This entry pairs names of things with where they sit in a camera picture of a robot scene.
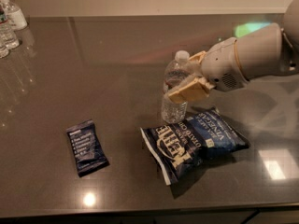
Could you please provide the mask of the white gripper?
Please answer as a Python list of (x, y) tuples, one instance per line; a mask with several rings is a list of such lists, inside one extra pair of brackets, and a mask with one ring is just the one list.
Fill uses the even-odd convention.
[(203, 50), (194, 54), (189, 58), (189, 65), (200, 65), (204, 77), (188, 76), (169, 90), (167, 98), (172, 103), (203, 100), (214, 88), (227, 92), (244, 88), (249, 83), (241, 68), (235, 37), (214, 45), (208, 52)]

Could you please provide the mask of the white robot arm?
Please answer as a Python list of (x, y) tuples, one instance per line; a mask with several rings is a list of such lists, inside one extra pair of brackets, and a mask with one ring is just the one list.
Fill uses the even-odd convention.
[(211, 90), (234, 91), (251, 80), (291, 76), (299, 64), (299, 0), (293, 0), (275, 22), (239, 38), (231, 37), (189, 59), (192, 73), (168, 91), (175, 104), (208, 97)]

